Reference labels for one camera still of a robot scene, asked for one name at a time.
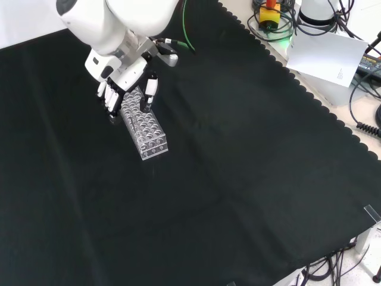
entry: robotic hand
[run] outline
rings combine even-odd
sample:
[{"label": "robotic hand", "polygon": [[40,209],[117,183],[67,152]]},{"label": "robotic hand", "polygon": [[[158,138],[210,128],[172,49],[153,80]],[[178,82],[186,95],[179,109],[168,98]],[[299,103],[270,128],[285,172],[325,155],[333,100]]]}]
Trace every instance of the robotic hand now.
[{"label": "robotic hand", "polygon": [[158,78],[149,69],[153,57],[171,67],[178,56],[151,36],[167,27],[178,0],[57,0],[57,12],[68,29],[92,50],[85,66],[101,84],[97,96],[111,117],[126,92],[140,86],[141,112],[151,110]]}]

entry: table leg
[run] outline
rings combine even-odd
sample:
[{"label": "table leg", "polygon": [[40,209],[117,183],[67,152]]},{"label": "table leg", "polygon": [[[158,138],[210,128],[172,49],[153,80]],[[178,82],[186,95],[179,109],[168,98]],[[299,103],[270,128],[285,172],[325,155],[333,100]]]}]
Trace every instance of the table leg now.
[{"label": "table leg", "polygon": [[379,271],[377,272],[377,275],[373,276],[373,282],[374,283],[380,283],[381,282],[381,267]]}]

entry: black cloth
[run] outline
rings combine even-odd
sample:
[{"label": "black cloth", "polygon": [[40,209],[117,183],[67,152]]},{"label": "black cloth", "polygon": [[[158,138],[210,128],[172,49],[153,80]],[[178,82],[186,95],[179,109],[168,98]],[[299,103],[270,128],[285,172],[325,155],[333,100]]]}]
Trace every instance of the black cloth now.
[{"label": "black cloth", "polygon": [[145,162],[68,31],[0,52],[1,285],[273,285],[372,226],[377,157],[217,1],[186,13]]}]

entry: transparent test tube rack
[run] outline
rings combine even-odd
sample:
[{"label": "transparent test tube rack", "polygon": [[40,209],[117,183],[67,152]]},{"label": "transparent test tube rack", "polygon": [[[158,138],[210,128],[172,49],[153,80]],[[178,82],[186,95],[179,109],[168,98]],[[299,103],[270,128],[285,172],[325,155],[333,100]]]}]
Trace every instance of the transparent test tube rack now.
[{"label": "transparent test tube rack", "polygon": [[120,116],[123,118],[142,160],[168,151],[167,138],[153,112],[140,111],[142,92],[136,88],[125,94]]}]

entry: green cable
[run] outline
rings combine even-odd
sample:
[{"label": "green cable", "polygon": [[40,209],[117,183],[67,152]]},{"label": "green cable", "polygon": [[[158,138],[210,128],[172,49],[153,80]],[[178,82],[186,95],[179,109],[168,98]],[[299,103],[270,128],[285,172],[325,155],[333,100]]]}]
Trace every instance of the green cable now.
[{"label": "green cable", "polygon": [[188,39],[188,36],[186,34],[186,29],[185,29],[185,7],[186,7],[186,2],[187,0],[184,0],[184,9],[183,9],[183,30],[184,30],[184,36],[186,39],[186,42],[188,43],[188,46],[195,52],[196,49],[192,46],[191,42]]},{"label": "green cable", "polygon": [[187,43],[184,43],[184,42],[181,42],[181,41],[177,41],[177,44],[178,44],[179,46],[183,46],[184,48],[189,49],[189,46],[188,46]]}]

